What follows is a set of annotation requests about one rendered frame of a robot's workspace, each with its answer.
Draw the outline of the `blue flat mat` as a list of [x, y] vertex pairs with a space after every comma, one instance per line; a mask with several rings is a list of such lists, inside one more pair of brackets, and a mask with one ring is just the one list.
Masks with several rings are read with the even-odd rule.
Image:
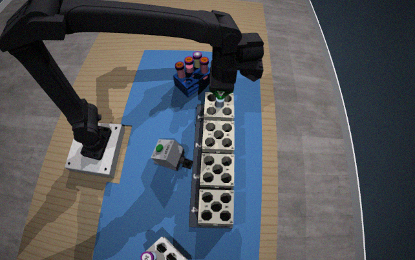
[[92, 260], [141, 260], [159, 238], [188, 260], [259, 260], [262, 202], [260, 79], [237, 71], [234, 84], [233, 228], [189, 227], [192, 170], [151, 159], [158, 139], [175, 140], [193, 161], [197, 104], [175, 85], [175, 63], [194, 50], [144, 50], [123, 113], [131, 134], [120, 183], [106, 182]]

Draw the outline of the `white bucket adapter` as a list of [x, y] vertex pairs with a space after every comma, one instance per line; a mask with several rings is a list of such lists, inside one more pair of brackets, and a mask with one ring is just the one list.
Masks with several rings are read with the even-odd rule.
[[233, 224], [233, 210], [234, 190], [200, 190], [199, 225], [231, 226]]
[[225, 97], [223, 108], [215, 107], [216, 96], [206, 92], [204, 106], [204, 120], [211, 121], [234, 121], [234, 93]]
[[234, 122], [204, 120], [202, 153], [233, 154]]
[[202, 153], [200, 189], [232, 190], [233, 187], [234, 154]]

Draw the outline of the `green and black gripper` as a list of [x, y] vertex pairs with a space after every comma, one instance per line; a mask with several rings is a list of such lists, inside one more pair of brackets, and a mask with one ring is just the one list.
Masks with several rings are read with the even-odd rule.
[[[213, 63], [213, 61], [211, 61], [210, 75], [209, 75], [209, 89], [210, 89], [209, 91], [212, 92], [217, 97], [218, 100], [223, 100], [227, 95], [233, 93], [234, 91], [234, 83], [223, 83], [222, 82], [223, 70], [230, 69], [232, 68], [232, 66], [222, 68], [222, 67], [216, 66]], [[222, 96], [219, 96], [218, 92], [215, 92], [215, 91], [225, 92], [225, 93]]]

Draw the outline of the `grey button housing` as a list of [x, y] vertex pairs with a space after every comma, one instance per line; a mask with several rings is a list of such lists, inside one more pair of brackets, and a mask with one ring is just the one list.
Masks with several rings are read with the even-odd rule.
[[175, 140], [159, 139], [151, 158], [155, 164], [175, 171], [178, 171], [180, 163], [182, 167], [191, 169], [193, 161], [186, 159], [184, 153], [184, 148]]

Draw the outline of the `blue tube rack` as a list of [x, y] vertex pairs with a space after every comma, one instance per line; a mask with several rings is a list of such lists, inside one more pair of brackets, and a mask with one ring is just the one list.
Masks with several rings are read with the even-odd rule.
[[[194, 63], [193, 63], [194, 67]], [[192, 73], [187, 73], [186, 68], [184, 68], [186, 77], [179, 78], [177, 73], [173, 75], [175, 85], [189, 98], [191, 95], [199, 91], [201, 88], [209, 84], [209, 75], [210, 75], [210, 68], [208, 68], [208, 73], [202, 74], [200, 68], [194, 67], [194, 71]], [[193, 76], [194, 75], [194, 76]], [[208, 78], [205, 80], [203, 79], [208, 75]], [[184, 83], [184, 81], [186, 82]], [[189, 84], [189, 85], [186, 85]]]

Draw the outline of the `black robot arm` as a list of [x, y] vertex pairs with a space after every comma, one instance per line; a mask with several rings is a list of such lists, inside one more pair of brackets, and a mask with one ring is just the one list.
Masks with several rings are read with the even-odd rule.
[[104, 0], [28, 0], [6, 22], [0, 50], [18, 59], [65, 115], [75, 141], [83, 145], [81, 155], [96, 160], [102, 159], [112, 131], [98, 126], [98, 108], [80, 99], [42, 41], [64, 40], [65, 34], [77, 32], [168, 36], [210, 44], [216, 66], [234, 63], [223, 70], [223, 83], [235, 83], [238, 70], [255, 82], [264, 70], [259, 34], [241, 33], [225, 12]]

